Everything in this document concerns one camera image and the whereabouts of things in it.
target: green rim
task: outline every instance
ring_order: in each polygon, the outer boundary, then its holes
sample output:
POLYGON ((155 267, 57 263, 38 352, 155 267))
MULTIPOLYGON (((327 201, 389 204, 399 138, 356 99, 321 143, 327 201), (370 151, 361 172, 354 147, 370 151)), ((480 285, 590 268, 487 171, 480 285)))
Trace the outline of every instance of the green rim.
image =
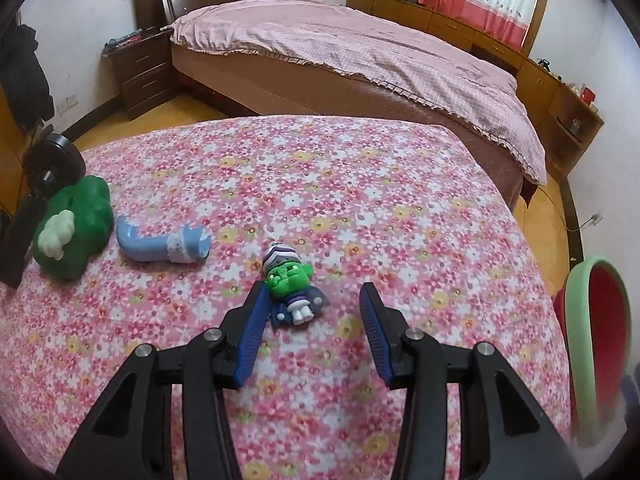
POLYGON ((594 267, 603 267, 618 282, 625 309, 625 363, 631 343, 631 310, 626 288, 616 268, 605 258, 594 256, 578 264, 569 274, 564 292, 566 339, 574 383, 575 407, 578 414, 578 443, 594 446, 606 434, 601 427, 596 398, 595 366, 589 314, 589 279, 594 267))

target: wooden floor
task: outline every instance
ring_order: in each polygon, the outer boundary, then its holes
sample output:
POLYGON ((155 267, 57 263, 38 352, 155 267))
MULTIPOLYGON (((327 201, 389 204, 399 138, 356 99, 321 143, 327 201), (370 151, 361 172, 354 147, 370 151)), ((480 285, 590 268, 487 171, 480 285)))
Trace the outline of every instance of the wooden floor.
MULTIPOLYGON (((206 104, 187 95, 180 95, 133 121, 129 121, 124 113, 118 112, 85 133, 75 144, 81 151, 88 150, 112 140, 153 130, 225 118, 224 114, 206 104)), ((560 187, 550 176, 547 177, 548 185, 542 189, 552 200, 539 189, 528 209, 524 200, 520 199, 514 216, 538 261, 546 290, 554 295, 562 287, 569 272, 569 249, 562 223, 564 212, 560 187)))

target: floral tablecloth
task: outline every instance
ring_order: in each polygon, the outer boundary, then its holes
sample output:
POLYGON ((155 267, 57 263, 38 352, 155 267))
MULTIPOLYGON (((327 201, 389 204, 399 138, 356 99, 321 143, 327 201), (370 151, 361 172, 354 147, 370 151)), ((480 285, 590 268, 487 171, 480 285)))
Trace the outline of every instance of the floral tablecloth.
MULTIPOLYGON (((37 464, 55 469, 136 345, 187 343, 241 304, 273 240, 315 267, 333 304, 306 330, 267 327, 252 378, 226 395, 245 478, 388 478, 404 394, 387 391, 372 364, 358 310, 369 280, 442 343, 492 341, 567 436, 568 362, 538 266, 494 184, 443 127, 240 118, 84 156, 141 235, 188 221, 214 240, 203 265, 137 264, 112 235, 78 282, 51 283, 32 261, 17 292, 0 289, 0 415, 37 464)), ((449 393, 452 479, 460 416, 449 393)))

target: pink bedspread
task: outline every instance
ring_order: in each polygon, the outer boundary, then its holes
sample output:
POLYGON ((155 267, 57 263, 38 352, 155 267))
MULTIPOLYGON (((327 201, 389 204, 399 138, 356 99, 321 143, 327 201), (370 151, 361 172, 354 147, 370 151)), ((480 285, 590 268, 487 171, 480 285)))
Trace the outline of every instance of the pink bedspread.
POLYGON ((434 36, 325 0, 204 7, 173 28, 172 40, 192 50, 321 65, 446 110, 510 150, 535 184, 546 184, 545 151, 516 97, 516 80, 434 36))
MULTIPOLYGON (((202 266, 137 264, 113 235, 77 283, 51 283, 30 262, 16 293, 0 289, 0 415, 36 463, 55 468, 136 345, 187 343, 241 304, 272 240, 315 267, 333 305, 306 330, 267 327, 252 378, 226 396, 245 478, 388 478, 404 395, 387 391, 372 364, 358 310, 367 280, 440 342, 492 341, 568 434, 568 362, 538 266, 449 130, 241 118, 112 142, 85 158, 143 235, 201 222, 214 241, 202 266)), ((458 407, 449 415, 453 479, 458 407)))

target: nightstand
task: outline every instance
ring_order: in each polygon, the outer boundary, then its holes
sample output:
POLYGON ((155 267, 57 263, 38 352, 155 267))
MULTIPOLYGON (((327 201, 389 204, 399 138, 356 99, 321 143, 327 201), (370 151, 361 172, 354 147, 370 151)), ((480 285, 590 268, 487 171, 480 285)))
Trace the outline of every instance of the nightstand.
POLYGON ((111 59, 122 103, 130 120, 177 94, 170 35, 170 30, 146 32, 142 40, 104 54, 111 59))

